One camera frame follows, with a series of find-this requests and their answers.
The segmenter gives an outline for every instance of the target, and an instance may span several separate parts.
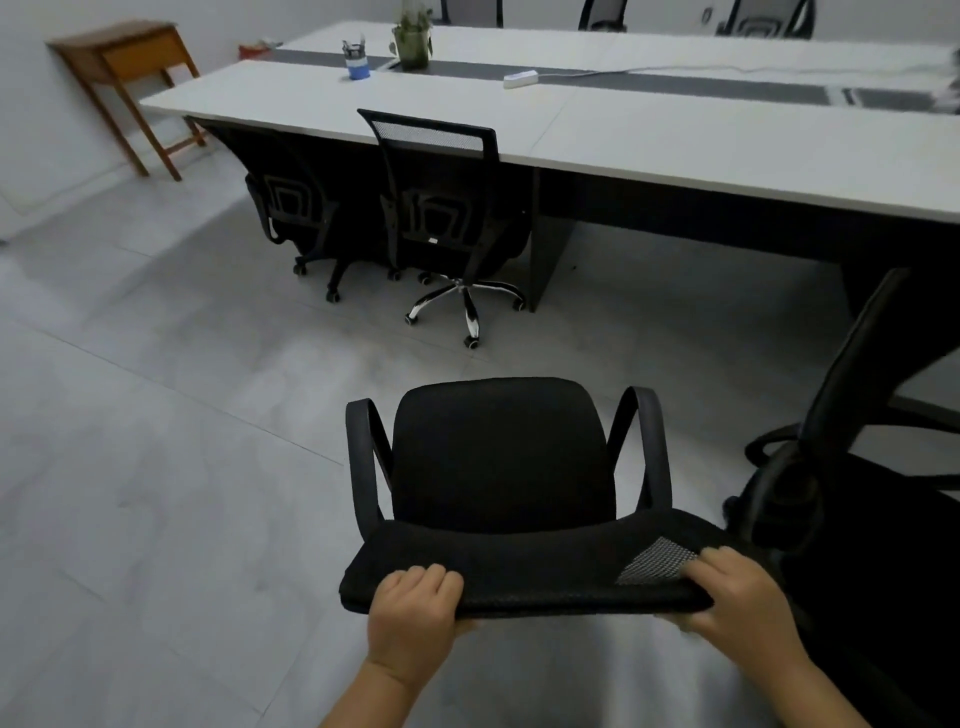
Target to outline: red object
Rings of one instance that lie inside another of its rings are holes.
[[[255,45],[244,45],[241,43],[237,46],[237,51],[241,61],[255,59],[257,56],[262,56],[269,50],[270,48],[263,45],[263,43],[256,43]]]

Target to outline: tiled floor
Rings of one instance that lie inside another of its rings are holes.
[[[356,266],[333,306],[329,264],[301,280],[291,258],[225,153],[0,249],[0,726],[316,726],[365,649],[336,596],[360,542],[352,399],[389,429],[428,382],[566,376],[609,427],[625,386],[652,386],[677,505],[719,522],[751,472],[743,445],[802,415],[848,325],[829,266],[583,226],[536,315],[478,296],[469,352],[454,300],[403,324],[415,276]],[[913,388],[960,406],[958,372]],[[955,454],[873,438],[860,447],[906,467]],[[641,477],[632,439],[621,513]],[[488,623],[411,719],[771,723],[724,658],[637,617]]]

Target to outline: forearm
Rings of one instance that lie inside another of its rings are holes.
[[[364,662],[320,728],[400,728],[416,699],[394,677]]]
[[[812,662],[761,686],[786,728],[870,728],[850,701]]]

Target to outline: blue pen holder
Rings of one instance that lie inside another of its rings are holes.
[[[344,41],[344,60],[351,81],[360,81],[370,77],[370,63],[367,61],[367,44],[361,37],[359,43]]]

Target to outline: black office chair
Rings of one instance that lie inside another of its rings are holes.
[[[443,25],[502,28],[503,0],[440,0],[440,15]]]
[[[804,421],[747,447],[729,530],[774,549],[811,656],[871,725],[956,725],[960,475],[907,476],[850,454],[866,425],[960,434],[960,413],[895,396],[960,347],[955,271],[891,271]],[[765,448],[780,444],[772,455]]]
[[[381,201],[390,260],[400,269],[422,269],[420,282],[428,284],[431,274],[452,281],[417,301],[406,322],[412,326],[429,303],[460,292],[469,332],[464,344],[476,349],[480,319],[470,288],[509,293],[517,311],[526,306],[515,286],[485,278],[527,244],[529,175],[503,169],[493,129],[358,111],[387,162]]]
[[[635,415],[646,472],[636,511],[618,520],[613,469]],[[380,580],[414,565],[464,576],[459,617],[506,618],[699,611],[711,600],[679,571],[701,549],[734,546],[767,564],[759,549],[671,507],[649,389],[624,392],[609,439],[579,384],[502,378],[408,392],[392,448],[373,402],[351,402],[347,442],[364,539],[340,585],[352,612],[369,611]],[[374,457],[391,521],[377,503]]]
[[[338,287],[350,263],[369,260],[390,266],[383,213],[370,169],[382,166],[377,154],[340,158],[327,140],[223,121],[196,119],[224,143],[247,168],[247,189],[269,240],[290,240],[300,253],[294,273],[305,276],[307,263],[336,258],[326,299],[340,301]]]
[[[815,23],[815,0],[735,0],[717,35],[810,40]]]
[[[577,30],[626,33],[627,26],[623,24],[626,11],[627,0],[587,0]]]

